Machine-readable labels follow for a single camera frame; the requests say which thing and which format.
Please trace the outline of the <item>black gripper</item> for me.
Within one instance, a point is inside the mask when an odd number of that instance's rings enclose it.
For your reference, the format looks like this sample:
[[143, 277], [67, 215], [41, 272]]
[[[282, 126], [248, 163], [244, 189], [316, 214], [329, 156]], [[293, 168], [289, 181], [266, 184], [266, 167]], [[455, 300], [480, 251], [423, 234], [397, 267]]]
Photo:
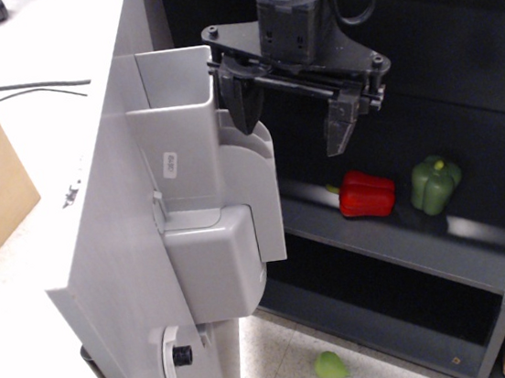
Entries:
[[257, 12], [256, 22], [212, 25], [201, 34], [234, 126], [253, 133], [264, 89], [329, 98], [326, 151], [339, 156], [359, 114], [381, 106], [389, 59], [343, 33], [331, 0], [258, 1]]

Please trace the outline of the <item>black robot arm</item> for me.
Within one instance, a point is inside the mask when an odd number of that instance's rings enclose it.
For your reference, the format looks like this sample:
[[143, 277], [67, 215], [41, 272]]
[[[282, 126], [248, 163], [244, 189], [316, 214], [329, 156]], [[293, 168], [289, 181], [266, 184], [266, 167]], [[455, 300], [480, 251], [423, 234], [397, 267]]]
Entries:
[[327, 154], [345, 151], [361, 114], [381, 108], [382, 77], [390, 59], [353, 41], [340, 29], [370, 18], [375, 0], [358, 16], [344, 17], [338, 0], [255, 0], [257, 19], [212, 25], [209, 68], [234, 125], [250, 134], [263, 112], [267, 89], [326, 100]]

